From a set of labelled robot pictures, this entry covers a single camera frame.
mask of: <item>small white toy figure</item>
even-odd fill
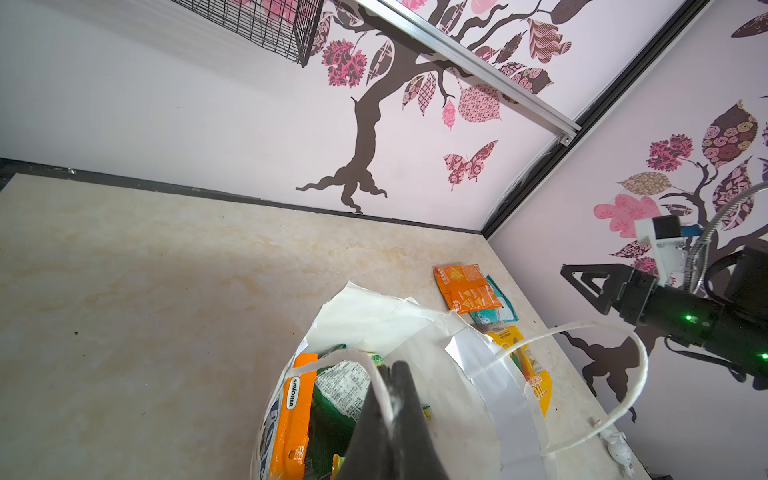
[[[598,423],[600,423],[599,420],[597,422],[594,422],[593,420],[594,425],[597,425]],[[608,444],[608,453],[611,454],[611,457],[613,457],[619,465],[624,467],[624,475],[632,478],[634,476],[632,451],[625,441],[627,436],[623,432],[616,430],[613,425],[607,427],[605,430],[598,433],[598,435]]]

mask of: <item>teal snack package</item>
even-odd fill
[[[491,325],[493,323],[510,323],[518,321],[518,314],[515,313],[515,309],[512,308],[512,304],[507,297],[498,289],[498,286],[493,281],[490,275],[485,278],[488,284],[491,286],[491,290],[494,295],[498,297],[502,302],[501,308],[494,308],[490,310],[480,310],[478,312],[470,312],[469,315],[478,325]]]

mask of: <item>white wall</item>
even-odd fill
[[[612,204],[617,194],[640,198],[616,182],[654,171],[645,162],[651,142],[685,134],[693,140],[690,159],[706,165],[701,144],[707,127],[743,100],[759,121],[757,137],[749,150],[722,166],[716,180],[703,188],[707,216],[714,212],[716,186],[748,157],[752,156],[747,169],[752,183],[765,179],[760,158],[768,158],[768,99],[760,97],[768,95],[768,34],[730,36],[767,7],[746,0],[715,2],[493,236],[494,250],[548,325],[604,318],[559,271],[564,263],[631,263],[610,254],[633,239],[609,231],[610,220],[596,218],[593,208]],[[699,167],[687,162],[666,175],[686,191],[693,191],[701,179]],[[661,214],[667,214],[663,204],[687,202],[681,197],[660,198],[675,192],[681,190],[670,188],[651,195]],[[683,220],[693,223],[696,217]],[[765,229],[766,223],[768,194],[762,193],[741,225],[720,231],[719,247]],[[609,318],[621,321],[615,312]],[[606,347],[619,346],[624,340],[591,330],[574,335]],[[562,337],[558,341],[578,369],[590,362],[581,349]],[[596,379],[595,388],[606,410],[617,405],[605,378]],[[725,368],[671,353],[659,339],[651,355],[648,384],[635,407],[637,422],[628,415],[618,427],[652,472],[670,474],[675,480],[765,479],[768,393],[753,390],[751,379],[739,384]]]
[[[526,35],[511,60],[546,68],[554,85],[540,96],[575,117],[680,2],[648,0],[638,8],[595,0],[560,25],[570,51],[544,65],[531,59]],[[495,18],[530,12],[536,3],[509,2]],[[544,0],[541,8],[557,3]],[[419,13],[435,5],[429,0]],[[467,7],[462,22],[473,15]],[[548,14],[533,18],[547,22]],[[511,22],[488,44],[500,48],[527,28]],[[374,34],[360,38],[332,23],[330,39],[359,40],[370,66],[385,41]],[[296,191],[352,157],[350,96],[360,99],[369,88],[329,86],[320,55],[302,69],[168,0],[7,0],[0,3],[0,44],[0,157],[353,211],[340,202],[341,187]],[[458,83],[446,76],[458,107]],[[381,102],[369,167],[389,196],[358,191],[354,201],[365,214],[481,228],[554,135],[503,102],[500,120],[469,123],[457,115],[449,130],[439,92],[422,116],[415,101],[402,108],[404,85]],[[469,159],[495,140],[478,183],[451,189],[443,157]]]

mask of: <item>tree wall decal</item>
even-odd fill
[[[750,164],[760,167],[762,181],[768,180],[768,159],[756,155],[746,156],[746,151],[750,148],[765,151],[765,147],[768,147],[768,126],[764,142],[755,141],[759,126],[758,120],[739,100],[708,127],[701,141],[700,153],[696,152],[693,141],[684,134],[673,134],[667,139],[651,143],[645,163],[655,171],[641,172],[618,182],[640,198],[619,194],[614,204],[595,206],[594,215],[598,219],[610,218],[608,228],[610,231],[619,232],[619,237],[635,238],[634,221],[664,214],[659,209],[657,200],[667,200],[670,203],[661,206],[666,208],[669,214],[681,217],[684,223],[698,223],[705,227],[713,217],[713,214],[710,215],[707,211],[707,201],[711,202],[711,210],[717,212],[728,200],[751,187],[752,182],[747,173]],[[666,175],[667,172],[683,170],[687,170],[690,175],[686,180],[694,180],[694,188],[691,191],[673,187]],[[714,184],[715,188],[711,198],[707,199],[707,195],[702,192],[711,184]],[[743,232],[742,235],[720,245],[722,232],[743,228],[741,225],[753,212],[754,207],[753,197],[725,219],[712,237],[709,247],[710,265],[743,246],[766,243],[761,237],[768,234],[768,224],[750,232]],[[768,207],[768,203],[763,202],[761,207]],[[650,247],[640,245],[634,240],[610,255],[629,259],[634,268],[658,276],[656,261],[647,255],[649,249]],[[712,279],[713,291],[722,295],[729,280],[728,269],[719,272]],[[638,326],[634,331],[643,339],[649,355],[656,339],[666,335],[652,326]],[[581,349],[592,359],[592,362],[582,369],[582,376],[592,393],[597,396],[592,386],[594,377],[608,374],[608,386],[616,394],[616,399],[622,401],[627,394],[626,370],[637,366],[637,349],[631,339],[626,339],[618,347],[607,348],[600,344],[588,344],[583,339],[571,335],[565,336],[571,345]],[[636,419],[637,413],[632,409],[632,421]]]
[[[368,170],[376,155],[376,124],[382,115],[379,108],[381,101],[405,87],[403,90],[403,108],[418,98],[418,104],[423,114],[432,101],[435,91],[439,91],[443,100],[443,122],[448,128],[452,128],[457,113],[462,119],[475,123],[500,120],[498,115],[499,92],[486,84],[462,88],[462,94],[458,100],[458,105],[456,105],[454,101],[449,100],[450,98],[455,100],[455,95],[446,91],[445,78],[453,75],[456,75],[457,79],[458,77],[468,78],[471,77],[470,74],[457,68],[450,61],[434,58],[435,52],[396,30],[381,18],[369,14],[364,7],[358,7],[355,10],[341,0],[333,1],[336,11],[324,12],[321,16],[312,53],[313,55],[321,54],[323,65],[328,66],[330,85],[366,88],[358,99],[352,97],[357,123],[355,153],[352,159],[333,175],[296,189],[307,191],[309,189],[324,190],[331,186],[342,187],[342,203],[355,209],[355,212],[362,213],[362,208],[355,204],[353,199],[353,194],[357,192],[358,188],[371,195],[383,194],[384,197],[387,197],[386,190],[376,185]],[[468,32],[479,29],[483,31],[482,37],[465,46],[473,52],[479,52],[478,56],[486,61],[492,62],[495,56],[498,63],[502,63],[508,60],[517,49],[522,34],[513,38],[495,39],[494,47],[486,45],[494,33],[510,22],[526,20],[540,12],[545,15],[550,15],[550,13],[539,9],[541,5],[541,0],[539,0],[536,7],[530,12],[510,14],[507,17],[496,19],[491,25],[495,15],[508,8],[508,5],[493,5],[495,1],[497,0],[493,2],[472,0],[472,11],[480,12],[482,16],[466,19],[458,31],[451,35],[451,38],[461,43]],[[448,35],[461,22],[468,0],[453,2],[453,5],[451,3],[452,0],[438,0],[435,9],[426,19],[430,24],[438,26]],[[585,3],[583,0],[560,0],[553,12],[572,11],[574,9],[577,11]],[[412,10],[417,10],[425,2],[422,0],[405,0],[403,4]],[[542,21],[537,21],[535,26],[538,34],[541,35],[549,35],[549,33],[558,30],[554,25]],[[369,63],[367,55],[356,50],[356,43],[347,38],[329,41],[332,29],[338,28],[350,35],[359,35],[356,41],[363,35],[376,35],[384,37],[384,42],[374,53]],[[561,45],[558,43],[560,34],[552,34],[557,39],[554,44],[551,40],[542,44],[541,38],[531,38],[531,45],[541,46],[541,48],[531,46],[531,52],[535,53],[531,53],[532,59],[547,58],[549,61],[552,55],[562,55],[568,51],[571,43],[567,42]],[[534,94],[552,84],[547,72],[540,68],[526,68],[523,64],[509,62],[504,63],[498,69]],[[479,148],[482,145],[483,142],[474,148]],[[453,182],[456,178],[458,177],[452,173],[449,181],[455,185]]]

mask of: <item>butterfly decal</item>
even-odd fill
[[[470,161],[467,161],[461,155],[456,154],[448,154],[443,157],[445,167],[451,172],[448,176],[448,182],[451,183],[451,191],[453,191],[453,187],[464,181],[465,175],[467,176],[467,180],[475,179],[475,182],[477,182],[478,175],[483,171],[483,168],[485,168],[485,160],[491,156],[491,152],[497,143],[498,140],[494,140],[485,145],[472,156]]]

